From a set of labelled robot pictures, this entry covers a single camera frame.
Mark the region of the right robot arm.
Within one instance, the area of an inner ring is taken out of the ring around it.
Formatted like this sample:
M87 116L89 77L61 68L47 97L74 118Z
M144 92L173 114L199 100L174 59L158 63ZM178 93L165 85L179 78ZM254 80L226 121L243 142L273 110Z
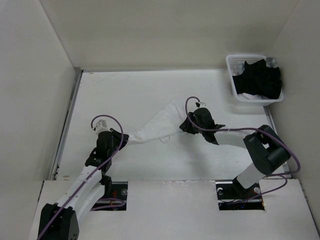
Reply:
M292 156L270 126L262 125L252 133L249 130L231 130L224 124L216 124L210 111L204 107L189 112L179 128L188 134L201 134L208 143L248 151L252 163L232 180L231 190L238 198L245 197L254 184L272 175Z

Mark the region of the white tank top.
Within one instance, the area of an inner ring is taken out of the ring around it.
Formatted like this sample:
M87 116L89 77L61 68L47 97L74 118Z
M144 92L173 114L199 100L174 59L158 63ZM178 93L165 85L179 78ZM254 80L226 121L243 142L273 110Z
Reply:
M161 108L142 127L128 133L128 144L144 144L177 135L182 132L180 125L186 118L187 115L182 106L172 100Z

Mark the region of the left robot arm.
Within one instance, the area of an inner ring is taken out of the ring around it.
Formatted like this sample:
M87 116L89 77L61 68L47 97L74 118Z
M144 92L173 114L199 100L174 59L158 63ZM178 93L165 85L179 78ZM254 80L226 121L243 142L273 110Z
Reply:
M112 157L126 146L129 135L113 128L94 129L96 147L85 161L82 172L68 191L55 203L41 210L39 240L77 240L81 219L99 199L112 195L111 178L106 175Z

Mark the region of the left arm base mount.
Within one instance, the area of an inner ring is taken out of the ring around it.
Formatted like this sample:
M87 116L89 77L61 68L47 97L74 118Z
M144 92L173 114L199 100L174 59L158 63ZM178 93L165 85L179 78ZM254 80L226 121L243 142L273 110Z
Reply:
M105 194L93 205L91 211L126 211L129 184L112 182Z

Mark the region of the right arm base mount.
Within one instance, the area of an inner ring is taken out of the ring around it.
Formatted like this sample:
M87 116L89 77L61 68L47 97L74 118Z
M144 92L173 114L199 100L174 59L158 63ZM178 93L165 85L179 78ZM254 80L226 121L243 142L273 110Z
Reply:
M258 182L248 189L244 189L232 180L217 180L215 187L220 211L265 210L263 198L261 196L255 197L261 193Z

